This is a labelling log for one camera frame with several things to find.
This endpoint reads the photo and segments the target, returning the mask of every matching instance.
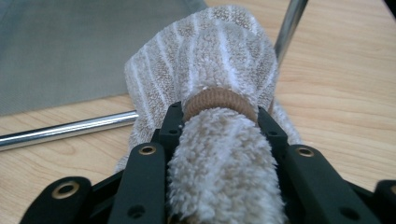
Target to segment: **beige terry cloth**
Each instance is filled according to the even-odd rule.
[[[139,118],[130,150],[149,142],[169,105],[211,88],[232,91],[257,116],[278,76],[274,49],[256,19],[238,6],[210,7],[156,34],[125,66]],[[301,143],[275,102],[273,118]],[[254,118],[230,108],[203,110],[185,123],[169,163],[172,215],[190,223],[283,223],[276,162]],[[117,170],[125,167],[128,156]]]

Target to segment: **wood grain surface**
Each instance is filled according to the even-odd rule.
[[[207,0],[248,8],[275,42],[289,1]],[[343,178],[373,190],[396,179],[396,23],[380,0],[310,0],[276,97],[304,142]],[[128,95],[0,118],[0,135],[132,110]],[[113,173],[131,127],[0,152],[0,222],[18,223],[51,182]]]

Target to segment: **striped towel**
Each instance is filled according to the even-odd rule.
[[[185,123],[169,163],[173,215],[189,223],[284,222],[276,162],[255,123],[258,105],[268,109],[274,100],[276,56],[247,10],[210,7],[169,25],[131,58],[125,73],[139,114],[130,150],[150,141],[168,106],[178,101],[186,113],[192,101],[219,102],[224,93],[229,104],[241,99],[245,106],[238,108],[253,112],[249,118],[228,106],[209,107]],[[271,113],[290,143],[301,143],[277,101]],[[122,158],[117,170],[127,160]]]

